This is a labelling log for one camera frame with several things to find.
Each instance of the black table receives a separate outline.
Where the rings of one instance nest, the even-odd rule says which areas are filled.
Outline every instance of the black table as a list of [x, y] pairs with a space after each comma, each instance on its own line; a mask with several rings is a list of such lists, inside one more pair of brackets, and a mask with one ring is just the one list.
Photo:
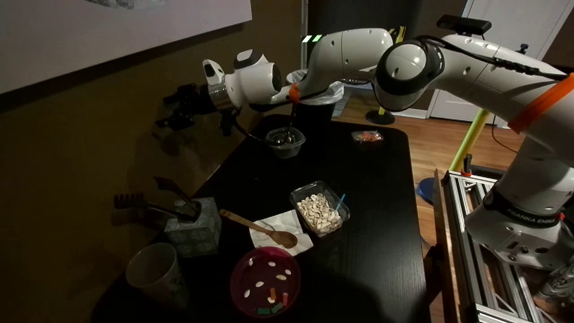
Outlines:
[[[315, 180], [346, 192], [351, 219], [296, 257], [301, 293], [278, 321], [428, 321], [407, 137], [380, 129], [384, 142], [357, 144], [351, 131], [364, 128], [330, 122], [328, 113], [299, 113], [296, 128], [306, 144], [290, 160], [245, 140], [197, 196], [213, 196], [218, 208], [254, 221], [290, 210], [290, 190]], [[287, 117], [267, 117], [254, 133], [285, 124]], [[227, 284], [235, 262], [251, 248], [247, 230], [224, 221], [218, 255], [183, 262], [188, 311], [163, 312], [120, 278], [93, 321], [244, 321]]]

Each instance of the white cup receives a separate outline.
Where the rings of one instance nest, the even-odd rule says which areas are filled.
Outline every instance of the white cup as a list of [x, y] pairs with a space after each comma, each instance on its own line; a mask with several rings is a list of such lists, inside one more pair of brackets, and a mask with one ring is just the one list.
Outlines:
[[188, 303], [188, 289], [172, 244], [158, 242], [140, 250], [127, 264], [125, 280], [166, 309], [184, 309]]

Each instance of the wooden floor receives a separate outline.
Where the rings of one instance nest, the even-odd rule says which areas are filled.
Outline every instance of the wooden floor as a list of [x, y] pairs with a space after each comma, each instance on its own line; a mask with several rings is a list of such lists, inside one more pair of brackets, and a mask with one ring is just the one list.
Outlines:
[[[353, 122], [353, 124], [371, 124], [364, 119], [366, 110], [360, 106], [348, 104], [344, 113], [337, 119], [340, 122]], [[441, 174], [448, 169], [464, 133], [468, 129], [468, 122], [452, 122], [452, 120], [432, 120], [432, 119], [396, 119], [394, 124], [387, 128], [401, 129], [409, 137], [410, 146], [410, 160], [412, 160], [412, 176], [414, 183], [432, 178], [434, 171], [437, 169]], [[495, 137], [511, 149], [518, 149], [522, 144], [522, 137], [509, 129], [495, 129]], [[491, 138], [491, 128], [486, 126], [480, 133], [473, 151], [473, 165], [500, 169], [504, 171], [514, 153], [498, 146]], [[423, 253], [428, 246], [436, 244], [434, 233], [434, 214], [432, 207], [427, 205], [421, 198], [416, 198], [418, 208], [418, 223], [421, 239], [425, 242]], [[432, 321], [445, 321], [443, 320], [443, 303], [441, 296], [437, 296], [430, 305]]]

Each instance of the red bowl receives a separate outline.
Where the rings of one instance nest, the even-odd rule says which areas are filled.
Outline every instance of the red bowl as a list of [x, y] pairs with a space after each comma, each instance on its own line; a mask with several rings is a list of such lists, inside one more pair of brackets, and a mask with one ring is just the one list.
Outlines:
[[231, 300], [249, 318], [274, 318], [292, 307], [299, 294], [301, 271], [283, 250], [258, 248], [245, 253], [231, 275]]

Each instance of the metal stand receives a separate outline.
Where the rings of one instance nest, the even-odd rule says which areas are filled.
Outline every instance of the metal stand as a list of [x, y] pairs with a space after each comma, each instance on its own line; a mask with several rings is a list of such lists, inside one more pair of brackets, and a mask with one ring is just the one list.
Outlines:
[[495, 185], [489, 178], [462, 178], [446, 172], [443, 180], [452, 244], [459, 250], [457, 275], [464, 321], [532, 321], [543, 323], [520, 269], [500, 262], [466, 233], [466, 216], [482, 201]]

